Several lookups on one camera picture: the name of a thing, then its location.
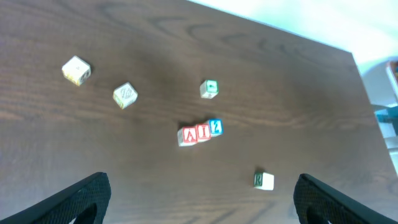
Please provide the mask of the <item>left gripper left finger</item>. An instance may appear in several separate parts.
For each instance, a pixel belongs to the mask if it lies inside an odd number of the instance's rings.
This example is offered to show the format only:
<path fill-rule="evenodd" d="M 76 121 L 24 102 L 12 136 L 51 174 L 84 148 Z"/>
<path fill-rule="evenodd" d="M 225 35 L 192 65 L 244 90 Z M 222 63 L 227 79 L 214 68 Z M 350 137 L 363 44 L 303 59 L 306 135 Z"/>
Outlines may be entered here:
<path fill-rule="evenodd" d="M 106 173 L 97 172 L 1 223 L 102 224 L 111 198 Z"/>

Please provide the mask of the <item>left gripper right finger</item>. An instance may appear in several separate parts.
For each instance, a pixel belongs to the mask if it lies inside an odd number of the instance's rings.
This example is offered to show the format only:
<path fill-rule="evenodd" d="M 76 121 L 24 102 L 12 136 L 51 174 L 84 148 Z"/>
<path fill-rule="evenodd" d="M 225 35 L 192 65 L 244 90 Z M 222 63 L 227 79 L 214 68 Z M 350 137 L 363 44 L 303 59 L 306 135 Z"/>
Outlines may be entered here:
<path fill-rule="evenodd" d="M 293 198 L 301 224 L 397 224 L 309 174 L 300 174 Z"/>

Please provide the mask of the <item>blue number 2 block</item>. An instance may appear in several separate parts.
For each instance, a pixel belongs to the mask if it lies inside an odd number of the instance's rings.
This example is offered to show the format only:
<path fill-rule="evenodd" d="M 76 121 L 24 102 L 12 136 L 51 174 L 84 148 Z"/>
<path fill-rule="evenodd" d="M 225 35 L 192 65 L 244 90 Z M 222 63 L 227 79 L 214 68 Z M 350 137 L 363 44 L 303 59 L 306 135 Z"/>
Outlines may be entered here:
<path fill-rule="evenodd" d="M 210 127 L 211 137 L 217 137 L 223 134 L 223 122 L 221 119 L 209 119 L 206 123 Z"/>

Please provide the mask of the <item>red letter I block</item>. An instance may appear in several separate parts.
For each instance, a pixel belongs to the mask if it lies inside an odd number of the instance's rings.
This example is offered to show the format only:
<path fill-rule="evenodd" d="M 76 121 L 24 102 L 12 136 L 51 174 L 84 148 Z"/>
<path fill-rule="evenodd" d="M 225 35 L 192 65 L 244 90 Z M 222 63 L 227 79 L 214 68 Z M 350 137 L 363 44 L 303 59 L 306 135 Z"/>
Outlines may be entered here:
<path fill-rule="evenodd" d="M 195 128 L 198 142 L 205 142 L 211 139 L 211 130 L 208 123 L 197 124 Z"/>

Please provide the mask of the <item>red letter A block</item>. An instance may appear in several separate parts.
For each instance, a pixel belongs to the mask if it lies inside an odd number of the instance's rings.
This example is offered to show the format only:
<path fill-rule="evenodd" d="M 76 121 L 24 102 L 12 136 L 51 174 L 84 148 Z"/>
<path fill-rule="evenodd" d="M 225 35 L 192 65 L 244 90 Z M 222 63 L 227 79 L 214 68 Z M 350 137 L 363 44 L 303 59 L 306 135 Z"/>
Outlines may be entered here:
<path fill-rule="evenodd" d="M 197 132 L 194 126 L 182 127 L 177 131 L 179 146 L 192 146 L 198 143 Z"/>

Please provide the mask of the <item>plain white wooden block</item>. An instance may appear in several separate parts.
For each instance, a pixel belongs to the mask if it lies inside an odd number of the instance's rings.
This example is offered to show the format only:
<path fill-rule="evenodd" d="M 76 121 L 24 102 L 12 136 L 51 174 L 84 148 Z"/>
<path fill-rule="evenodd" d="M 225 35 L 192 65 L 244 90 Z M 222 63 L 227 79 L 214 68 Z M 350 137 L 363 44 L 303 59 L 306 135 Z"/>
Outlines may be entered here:
<path fill-rule="evenodd" d="M 267 172 L 254 173 L 254 188 L 261 190 L 274 189 L 274 175 Z"/>

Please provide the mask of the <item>yellow C block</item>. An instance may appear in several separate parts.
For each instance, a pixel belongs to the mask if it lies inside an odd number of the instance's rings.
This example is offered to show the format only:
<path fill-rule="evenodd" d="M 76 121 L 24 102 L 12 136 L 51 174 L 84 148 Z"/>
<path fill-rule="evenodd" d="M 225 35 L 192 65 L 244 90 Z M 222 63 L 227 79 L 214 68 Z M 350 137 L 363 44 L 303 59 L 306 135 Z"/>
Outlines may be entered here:
<path fill-rule="evenodd" d="M 137 97 L 137 91 L 129 82 L 113 91 L 113 99 L 122 110 L 133 104 L 137 100 Z"/>

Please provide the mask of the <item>yellow W block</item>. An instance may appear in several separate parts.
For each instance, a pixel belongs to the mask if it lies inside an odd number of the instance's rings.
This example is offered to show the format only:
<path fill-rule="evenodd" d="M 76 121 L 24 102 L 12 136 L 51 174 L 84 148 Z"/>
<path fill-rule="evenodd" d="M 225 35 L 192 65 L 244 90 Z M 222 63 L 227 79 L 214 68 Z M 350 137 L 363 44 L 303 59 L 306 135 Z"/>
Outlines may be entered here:
<path fill-rule="evenodd" d="M 91 75 L 91 67 L 80 57 L 74 55 L 63 67 L 63 76 L 77 86 L 83 84 Z"/>

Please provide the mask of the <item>white and teal background furniture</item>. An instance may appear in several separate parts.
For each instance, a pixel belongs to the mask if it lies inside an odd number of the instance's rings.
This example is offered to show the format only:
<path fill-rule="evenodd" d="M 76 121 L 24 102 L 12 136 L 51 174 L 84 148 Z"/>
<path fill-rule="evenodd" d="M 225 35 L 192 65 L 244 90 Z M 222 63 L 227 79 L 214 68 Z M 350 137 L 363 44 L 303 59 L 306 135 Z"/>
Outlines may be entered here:
<path fill-rule="evenodd" d="M 397 57 L 373 61 L 361 78 L 394 168 L 397 168 Z"/>

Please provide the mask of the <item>green number 4 block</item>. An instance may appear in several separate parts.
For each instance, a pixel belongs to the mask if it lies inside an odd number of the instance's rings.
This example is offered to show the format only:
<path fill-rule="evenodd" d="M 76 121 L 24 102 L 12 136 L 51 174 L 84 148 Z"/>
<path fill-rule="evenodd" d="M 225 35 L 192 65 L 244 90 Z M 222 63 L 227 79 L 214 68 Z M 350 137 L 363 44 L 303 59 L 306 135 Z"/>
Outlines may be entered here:
<path fill-rule="evenodd" d="M 202 98 L 212 99 L 219 93 L 217 80 L 205 80 L 200 85 L 200 96 Z"/>

